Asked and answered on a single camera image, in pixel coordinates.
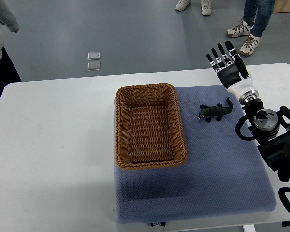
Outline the black white robotic hand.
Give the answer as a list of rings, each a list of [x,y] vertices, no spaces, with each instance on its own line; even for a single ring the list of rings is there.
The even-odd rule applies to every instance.
[[[257,99],[259,93],[252,85],[252,78],[240,56],[230,41],[218,44],[220,54],[212,48],[206,58],[226,90],[233,94],[241,105]]]

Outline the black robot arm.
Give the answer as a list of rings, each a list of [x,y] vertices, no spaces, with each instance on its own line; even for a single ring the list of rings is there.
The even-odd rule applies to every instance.
[[[278,172],[282,182],[290,178],[290,109],[265,109],[259,98],[241,102],[245,115],[235,126],[237,136],[245,141],[256,140],[266,164]]]

